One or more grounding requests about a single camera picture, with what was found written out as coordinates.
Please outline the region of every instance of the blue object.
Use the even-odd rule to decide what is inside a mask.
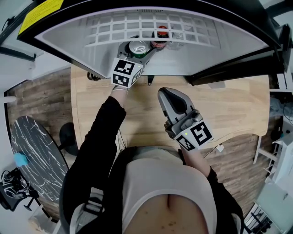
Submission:
[[[15,153],[13,158],[18,167],[25,166],[28,164],[27,157],[21,153]]]

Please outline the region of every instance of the red bottle cap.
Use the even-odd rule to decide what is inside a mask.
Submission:
[[[158,32],[160,35],[166,35],[167,32]]]

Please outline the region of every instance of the light wood tabletop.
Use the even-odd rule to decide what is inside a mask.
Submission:
[[[270,108],[268,76],[227,80],[225,86],[218,89],[209,85],[192,86],[181,76],[156,76],[148,86],[147,77],[142,76],[129,90],[125,104],[127,115],[120,127],[125,145],[179,147],[165,132],[167,119],[157,98],[161,87],[188,95],[209,123],[214,139],[205,148],[245,133],[265,135]],[[78,147],[112,88],[110,79],[90,81],[86,71],[71,67],[71,104]]]

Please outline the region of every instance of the white tank top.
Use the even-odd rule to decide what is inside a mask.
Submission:
[[[180,160],[158,158],[137,159],[127,165],[123,184],[122,233],[145,201],[162,194],[192,200],[203,213],[208,233],[216,233],[217,210],[207,178],[197,169],[182,165]]]

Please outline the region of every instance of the yellow warning label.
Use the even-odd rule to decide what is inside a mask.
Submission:
[[[61,8],[63,0],[46,0],[42,4],[32,9],[25,17],[19,34],[29,28],[31,25],[44,18],[45,16]]]

